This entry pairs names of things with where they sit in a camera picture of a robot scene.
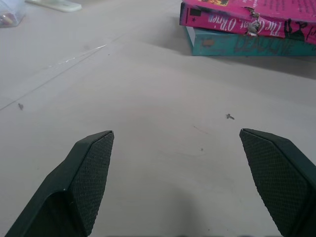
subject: debris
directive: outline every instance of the debris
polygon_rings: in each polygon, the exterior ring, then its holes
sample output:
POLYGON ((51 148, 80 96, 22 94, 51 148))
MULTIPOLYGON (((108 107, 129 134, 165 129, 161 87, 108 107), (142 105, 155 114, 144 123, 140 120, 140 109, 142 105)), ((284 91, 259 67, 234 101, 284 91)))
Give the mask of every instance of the debris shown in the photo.
POLYGON ((254 18, 256 18, 256 20, 254 22, 251 22, 248 26, 248 31, 247 34, 249 34, 250 36, 258 36, 258 30, 260 28, 260 22, 259 22, 259 17, 260 14, 255 12, 255 9, 251 8, 251 7, 245 7, 248 11, 250 11, 250 15, 254 18))
POLYGON ((22 104, 18 104, 19 105, 19 108, 20 108, 20 110, 23 110, 23 108, 24 108, 24 105, 22 105, 22 104))
POLYGON ((231 114, 226 114, 226 118, 235 120, 235 118, 233 116, 231 116, 231 114))

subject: scratch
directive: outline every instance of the scratch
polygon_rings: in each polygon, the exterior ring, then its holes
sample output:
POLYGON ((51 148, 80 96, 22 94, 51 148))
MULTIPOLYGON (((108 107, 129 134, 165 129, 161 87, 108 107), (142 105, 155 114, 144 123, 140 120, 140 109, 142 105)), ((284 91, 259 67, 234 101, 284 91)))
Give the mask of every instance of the scratch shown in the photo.
POLYGON ((70 59, 68 59, 68 60, 66 60, 66 61, 64 61, 64 62, 57 63, 57 64, 54 64, 54 65, 50 65, 50 66, 48 66, 47 68, 56 67, 56 66, 59 66, 59 65, 61 65, 61 64, 68 63, 68 62, 70 62, 70 61, 72 61, 72 60, 74 60, 74 59, 76 59, 76 58, 84 57, 84 56, 88 55, 89 53, 91 53, 91 52, 93 52, 93 51, 99 51, 99 49, 101 49, 101 48, 103 48, 103 47, 105 47, 105 46, 107 46, 107 45, 105 44, 105 45, 102 45, 102 46, 100 46, 100 47, 94 48, 94 49, 92 49, 92 50, 89 50, 88 52, 85 52, 85 53, 83 53, 83 54, 81 54, 81 55, 79 55, 79 56, 70 58, 70 59))
POLYGON ((40 89, 42 86, 49 84, 51 81, 53 81, 54 79, 56 79, 57 77, 59 77, 60 75, 62 75, 63 73, 69 71, 70 69, 72 69, 73 67, 75 67, 76 65, 78 65, 79 63, 81 63, 82 61, 90 58, 92 55, 94 55, 95 53, 99 52, 99 50, 101 50, 101 48, 99 48, 98 50, 96 50, 95 52, 91 53, 89 56, 79 60, 77 63, 73 64, 72 66, 70 66, 69 68, 67 68, 66 70, 63 70, 62 72, 58 73, 57 75, 53 76, 52 78, 50 78, 48 81, 45 81, 43 84, 39 85, 38 87, 26 92, 25 94, 21 95, 19 98, 17 98, 16 100, 12 101, 11 103, 8 103, 7 105, 5 105, 4 107, 0 108, 0 111, 4 110, 6 107, 9 107, 10 105, 12 105, 13 103, 16 103, 18 100, 28 96, 29 94, 32 94, 34 91, 40 89))
POLYGON ((198 127, 195 127, 195 126, 193 126, 193 127, 196 128, 198 131, 204 133, 204 134, 210 135, 208 132, 205 132, 205 131, 203 131, 202 129, 199 129, 198 127))

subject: book cover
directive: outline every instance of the book cover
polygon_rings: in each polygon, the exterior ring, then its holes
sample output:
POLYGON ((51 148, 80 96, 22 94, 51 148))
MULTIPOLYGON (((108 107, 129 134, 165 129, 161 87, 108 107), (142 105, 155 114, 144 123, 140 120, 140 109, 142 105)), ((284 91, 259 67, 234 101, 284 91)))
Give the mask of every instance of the book cover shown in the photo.
POLYGON ((194 56, 311 56, 316 45, 293 39, 243 36, 186 26, 194 56))
POLYGON ((316 44, 316 0, 184 0, 180 25, 316 44))

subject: teal book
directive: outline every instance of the teal book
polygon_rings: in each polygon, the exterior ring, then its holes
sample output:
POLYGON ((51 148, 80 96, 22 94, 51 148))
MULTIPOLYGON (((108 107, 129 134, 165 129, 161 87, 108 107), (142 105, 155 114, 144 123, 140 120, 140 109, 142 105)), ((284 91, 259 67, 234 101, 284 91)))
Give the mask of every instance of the teal book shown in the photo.
POLYGON ((185 26, 194 56, 311 56, 316 45, 294 39, 251 37, 185 26))

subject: white object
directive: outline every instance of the white object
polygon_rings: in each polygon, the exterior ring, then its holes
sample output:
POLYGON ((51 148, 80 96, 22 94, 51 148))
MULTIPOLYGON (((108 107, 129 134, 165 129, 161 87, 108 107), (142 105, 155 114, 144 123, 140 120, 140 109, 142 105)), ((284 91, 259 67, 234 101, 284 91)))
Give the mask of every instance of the white object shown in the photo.
POLYGON ((192 42, 192 45, 194 45, 194 42, 196 40, 196 32, 195 32, 193 27, 191 27, 191 26, 186 26, 186 27, 187 27, 188 34, 190 36, 190 40, 192 42))
POLYGON ((0 27, 17 26, 24 14, 23 0, 0 0, 0 27))
POLYGON ((40 6, 46 6, 58 11, 73 12, 82 9, 81 4, 66 0, 25 0, 40 6))

